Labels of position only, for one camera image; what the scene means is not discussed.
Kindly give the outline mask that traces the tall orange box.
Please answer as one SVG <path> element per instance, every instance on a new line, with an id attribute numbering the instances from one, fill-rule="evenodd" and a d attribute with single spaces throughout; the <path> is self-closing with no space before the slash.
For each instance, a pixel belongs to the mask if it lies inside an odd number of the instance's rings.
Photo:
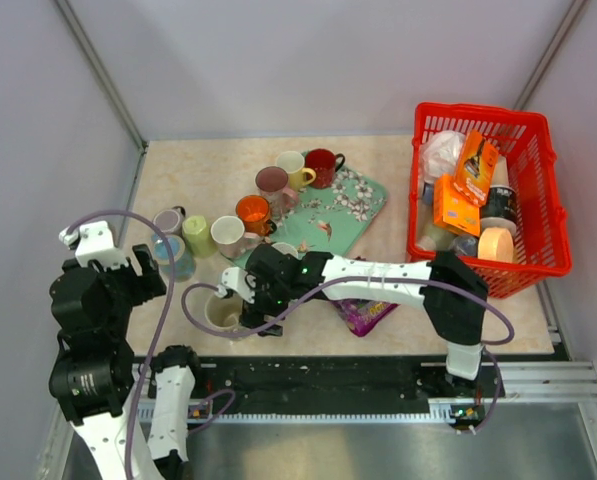
<path id="1" fill-rule="evenodd" d="M 454 170 L 453 186 L 478 207 L 486 203 L 498 157 L 497 148 L 479 131 L 467 135 Z"/>

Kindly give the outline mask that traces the green floral tray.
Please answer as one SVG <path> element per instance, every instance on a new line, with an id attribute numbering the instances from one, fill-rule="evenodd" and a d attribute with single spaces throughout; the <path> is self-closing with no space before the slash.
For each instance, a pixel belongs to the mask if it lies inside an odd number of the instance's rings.
<path id="1" fill-rule="evenodd" d="M 259 195 L 255 177 L 268 166 L 276 166 L 275 161 L 245 176 L 245 196 Z M 286 242 L 294 246 L 299 255 L 312 251 L 344 255 L 352 249 L 387 201 L 387 191 L 382 185 L 348 168 L 345 163 L 335 174 L 330 187 L 316 189 L 308 185 L 297 193 L 300 202 L 279 220 L 271 216 L 277 231 L 267 237 L 260 236 L 262 240 L 258 245 Z M 227 259 L 242 266 L 252 250 L 239 258 Z"/>

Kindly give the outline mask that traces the cream green mug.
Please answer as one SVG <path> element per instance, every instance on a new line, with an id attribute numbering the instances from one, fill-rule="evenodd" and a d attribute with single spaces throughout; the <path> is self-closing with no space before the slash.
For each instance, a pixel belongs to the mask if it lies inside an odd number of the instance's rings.
<path id="1" fill-rule="evenodd" d="M 240 324 L 243 301 L 239 297 L 220 298 L 211 295 L 205 303 L 204 315 L 213 335 L 230 341 L 240 341 L 245 328 Z"/>

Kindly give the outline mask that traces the orange mug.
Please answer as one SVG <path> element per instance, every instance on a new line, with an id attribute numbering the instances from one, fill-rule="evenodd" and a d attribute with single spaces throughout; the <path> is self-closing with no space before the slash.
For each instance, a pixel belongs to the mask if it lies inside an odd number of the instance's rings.
<path id="1" fill-rule="evenodd" d="M 235 212 L 247 232 L 267 237 L 277 231 L 277 225 L 271 218 L 271 206 L 262 196 L 248 195 L 241 198 Z"/>

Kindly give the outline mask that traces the red mug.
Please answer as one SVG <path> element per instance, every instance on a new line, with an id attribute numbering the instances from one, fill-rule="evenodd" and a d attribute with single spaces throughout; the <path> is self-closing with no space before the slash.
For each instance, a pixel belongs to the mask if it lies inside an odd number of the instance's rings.
<path id="1" fill-rule="evenodd" d="M 316 189 L 330 187 L 335 174 L 342 168 L 345 161 L 346 157 L 342 153 L 335 154 L 323 148 L 310 150 L 305 157 L 305 166 L 316 174 L 310 186 Z"/>

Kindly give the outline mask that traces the yellow mug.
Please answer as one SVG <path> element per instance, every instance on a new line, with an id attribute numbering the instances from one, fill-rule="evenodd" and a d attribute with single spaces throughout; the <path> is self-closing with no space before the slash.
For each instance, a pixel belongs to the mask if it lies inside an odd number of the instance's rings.
<path id="1" fill-rule="evenodd" d="M 287 173 L 289 186 L 296 192 L 312 184 L 316 179 L 316 172 L 305 165 L 305 157 L 300 152 L 282 152 L 276 158 L 275 165 Z"/>

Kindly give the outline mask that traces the dark teal mug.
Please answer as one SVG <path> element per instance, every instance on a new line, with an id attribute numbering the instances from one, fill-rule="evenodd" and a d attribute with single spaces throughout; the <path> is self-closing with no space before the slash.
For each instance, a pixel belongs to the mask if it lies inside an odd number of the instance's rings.
<path id="1" fill-rule="evenodd" d="M 272 244 L 272 247 L 277 250 L 278 252 L 282 253 L 283 255 L 290 255 L 296 259 L 299 259 L 299 252 L 298 250 L 289 243 L 286 242 L 276 242 Z"/>

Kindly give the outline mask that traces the small orange box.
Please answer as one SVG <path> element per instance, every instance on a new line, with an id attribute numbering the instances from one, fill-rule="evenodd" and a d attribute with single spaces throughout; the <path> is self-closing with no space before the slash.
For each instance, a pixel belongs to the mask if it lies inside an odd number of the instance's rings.
<path id="1" fill-rule="evenodd" d="M 480 210 L 455 189 L 449 174 L 444 174 L 435 182 L 433 222 L 456 235 L 480 236 Z"/>

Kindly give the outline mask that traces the mauve grey mug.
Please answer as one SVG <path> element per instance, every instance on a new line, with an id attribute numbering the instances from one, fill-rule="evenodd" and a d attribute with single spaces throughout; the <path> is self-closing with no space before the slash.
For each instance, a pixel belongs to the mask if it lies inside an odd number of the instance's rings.
<path id="1" fill-rule="evenodd" d="M 158 212 L 152 223 L 166 235 L 182 235 L 182 225 L 186 219 L 186 209 L 176 205 Z"/>

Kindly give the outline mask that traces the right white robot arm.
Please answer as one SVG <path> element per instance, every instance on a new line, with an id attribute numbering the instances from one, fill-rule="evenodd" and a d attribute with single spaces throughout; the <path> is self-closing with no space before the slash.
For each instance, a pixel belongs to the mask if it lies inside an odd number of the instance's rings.
<path id="1" fill-rule="evenodd" d="M 430 261 L 380 263 L 319 251 L 296 258 L 260 245 L 226 284 L 247 304 L 244 325 L 249 329 L 300 300 L 363 300 L 418 308 L 446 342 L 447 388 L 465 396 L 481 383 L 489 288 L 452 252 L 438 253 Z"/>

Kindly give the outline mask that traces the tape roll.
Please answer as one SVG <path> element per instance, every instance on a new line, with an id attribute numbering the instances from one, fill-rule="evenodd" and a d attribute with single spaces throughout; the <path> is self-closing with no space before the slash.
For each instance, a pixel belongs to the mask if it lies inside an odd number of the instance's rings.
<path id="1" fill-rule="evenodd" d="M 482 231 L 478 242 L 478 259 L 511 263 L 513 257 L 514 243 L 509 230 L 490 227 Z"/>

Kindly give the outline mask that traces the white plastic bag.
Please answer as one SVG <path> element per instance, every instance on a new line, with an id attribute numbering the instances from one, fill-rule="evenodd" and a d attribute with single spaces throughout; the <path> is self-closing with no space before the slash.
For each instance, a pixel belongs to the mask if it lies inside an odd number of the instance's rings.
<path id="1" fill-rule="evenodd" d="M 435 133 L 420 149 L 423 180 L 433 184 L 444 174 L 453 174 L 462 152 L 466 135 L 452 130 Z"/>

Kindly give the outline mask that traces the pink cream mug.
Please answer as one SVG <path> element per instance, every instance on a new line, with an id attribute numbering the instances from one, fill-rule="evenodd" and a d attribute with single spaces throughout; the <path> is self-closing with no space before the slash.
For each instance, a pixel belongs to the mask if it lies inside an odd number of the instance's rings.
<path id="1" fill-rule="evenodd" d="M 220 253 L 229 259 L 236 259 L 255 248 L 262 238 L 248 232 L 237 216 L 221 216 L 214 221 L 210 234 Z"/>

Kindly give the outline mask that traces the blue teal mug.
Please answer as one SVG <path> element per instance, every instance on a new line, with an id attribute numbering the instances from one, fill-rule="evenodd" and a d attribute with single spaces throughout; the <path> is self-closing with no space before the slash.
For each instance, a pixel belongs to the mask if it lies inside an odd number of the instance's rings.
<path id="1" fill-rule="evenodd" d="M 169 245 L 173 263 L 169 262 L 166 245 Z M 175 282 L 185 282 L 192 278 L 196 263 L 184 240 L 177 235 L 167 235 L 163 240 L 156 234 L 151 235 L 151 252 L 162 274 L 173 278 Z"/>

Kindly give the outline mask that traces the pink floral mug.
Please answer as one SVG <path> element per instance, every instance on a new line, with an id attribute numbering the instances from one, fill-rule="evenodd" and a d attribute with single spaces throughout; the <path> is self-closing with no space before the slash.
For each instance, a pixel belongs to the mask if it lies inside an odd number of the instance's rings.
<path id="1" fill-rule="evenodd" d="M 268 166 L 261 169 L 256 174 L 255 184 L 259 195 L 270 204 L 274 220 L 279 220 L 300 202 L 298 193 L 289 185 L 287 172 L 280 167 Z"/>

